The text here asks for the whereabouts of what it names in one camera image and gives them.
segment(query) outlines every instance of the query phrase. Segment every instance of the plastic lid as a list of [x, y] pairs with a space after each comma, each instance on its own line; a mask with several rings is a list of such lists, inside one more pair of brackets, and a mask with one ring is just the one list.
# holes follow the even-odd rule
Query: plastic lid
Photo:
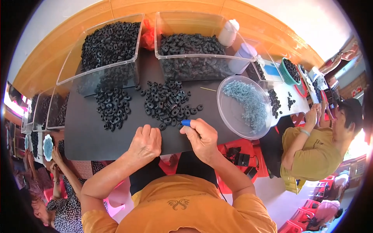
[[237, 32], [239, 30], [239, 23], [235, 19], [231, 19], [225, 23], [224, 27], [229, 31]]
[[247, 43], [241, 44], [241, 46], [239, 47], [238, 53], [241, 55], [241, 57], [244, 57], [244, 58], [253, 58], [254, 56], [258, 55], [258, 52], [256, 51], [256, 49]]

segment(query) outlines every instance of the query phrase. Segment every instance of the patterned blouse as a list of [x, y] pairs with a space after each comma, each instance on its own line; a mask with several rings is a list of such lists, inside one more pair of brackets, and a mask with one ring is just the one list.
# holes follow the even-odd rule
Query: patterned blouse
[[[100, 168], [97, 168], [93, 164], [93, 173], [98, 172], [103, 168], [103, 164], [99, 164]], [[82, 208], [80, 206], [80, 201], [76, 196], [76, 193], [71, 186], [70, 182], [66, 176], [62, 175], [63, 183], [65, 185], [66, 193], [68, 197], [66, 199], [51, 200], [47, 204], [47, 210], [56, 210], [56, 216], [54, 217], [54, 227], [60, 233], [84, 233], [82, 226]], [[79, 179], [79, 181], [84, 184], [86, 179]]]

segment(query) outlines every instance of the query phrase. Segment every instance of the red plastic bag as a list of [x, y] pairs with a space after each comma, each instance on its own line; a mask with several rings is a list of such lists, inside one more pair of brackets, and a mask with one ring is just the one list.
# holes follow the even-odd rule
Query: red plastic bag
[[144, 20], [144, 25], [147, 31], [141, 36], [141, 47], [147, 50], [154, 50], [154, 27], [150, 26], [149, 20]]

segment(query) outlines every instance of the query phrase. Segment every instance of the clear plastic bin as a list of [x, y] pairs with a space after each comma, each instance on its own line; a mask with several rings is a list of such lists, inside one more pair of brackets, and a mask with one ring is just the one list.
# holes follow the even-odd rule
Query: clear plastic bin
[[[107, 84], [106, 88], [108, 89], [113, 89], [114, 87], [125, 88], [136, 86], [137, 84], [139, 84], [139, 64], [137, 57], [140, 46], [143, 19], [144, 14], [142, 13], [129, 15], [101, 23], [99, 25], [96, 25], [85, 30], [79, 36], [78, 41], [69, 52], [58, 76], [57, 85], [61, 85], [72, 79], [75, 79], [75, 81], [79, 80], [78, 92], [83, 96], [89, 96], [95, 94], [96, 92], [99, 92], [99, 90], [97, 89], [97, 85], [100, 84], [101, 80], [107, 77], [110, 77], [110, 79], [113, 80], [113, 82], [107, 82], [107, 80], [105, 80], [105, 83]], [[105, 65], [82, 73], [81, 54], [85, 38], [88, 35], [91, 35], [95, 30], [100, 29], [107, 24], [112, 24], [116, 22], [141, 22], [134, 56], [126, 61]]]
[[258, 41], [244, 38], [245, 42], [255, 48], [258, 53], [256, 62], [259, 63], [263, 76], [259, 75], [258, 68], [254, 62], [250, 63], [246, 68], [246, 73], [250, 79], [255, 81], [263, 89], [272, 89], [274, 84], [284, 83], [282, 74], [280, 73], [277, 64], [272, 56], [264, 48], [264, 45]]
[[34, 115], [31, 111], [31, 104], [27, 107], [27, 112], [22, 116], [21, 133], [30, 134], [32, 132], [32, 120]]
[[35, 106], [34, 119], [32, 122], [33, 132], [47, 131], [48, 110], [53, 90], [54, 88], [50, 88], [39, 94]]
[[66, 109], [72, 82], [66, 82], [54, 88], [48, 110], [47, 129], [65, 128]]
[[160, 60], [165, 80], [223, 80], [226, 77], [235, 75], [228, 67], [228, 63], [232, 59], [247, 61], [247, 63], [254, 61], [255, 59], [234, 57], [241, 44], [244, 43], [244, 39], [239, 33], [237, 33], [233, 45], [225, 48], [226, 55], [180, 54], [163, 56], [159, 53], [162, 34], [198, 33], [202, 36], [212, 37], [216, 35], [218, 37], [227, 21], [220, 15], [207, 13], [186, 11], [157, 12], [156, 36], [154, 38], [155, 55]]

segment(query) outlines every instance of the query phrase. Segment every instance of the needle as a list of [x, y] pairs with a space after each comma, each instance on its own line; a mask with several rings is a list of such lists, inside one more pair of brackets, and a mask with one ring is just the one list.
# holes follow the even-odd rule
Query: needle
[[200, 87], [200, 88], [205, 89], [205, 90], [209, 90], [209, 91], [215, 91], [215, 90], [204, 88], [204, 87]]

